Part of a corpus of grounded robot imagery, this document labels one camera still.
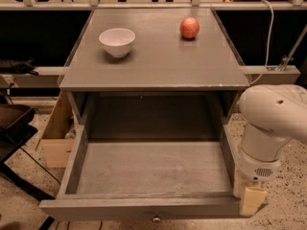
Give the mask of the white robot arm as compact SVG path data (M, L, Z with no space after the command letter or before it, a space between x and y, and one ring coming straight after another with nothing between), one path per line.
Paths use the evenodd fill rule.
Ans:
M247 123L236 151L234 195L240 214L254 215L265 202L263 185L276 178L280 154L293 139L307 142L307 90L294 84L255 85L239 99Z

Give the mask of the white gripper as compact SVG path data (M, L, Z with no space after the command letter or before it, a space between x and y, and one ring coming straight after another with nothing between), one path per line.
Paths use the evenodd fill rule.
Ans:
M253 216L265 202L268 191L259 187L248 187L250 182L269 182L277 177L281 166L279 160L263 162L238 151L237 169L234 171L233 195L241 198L240 215Z

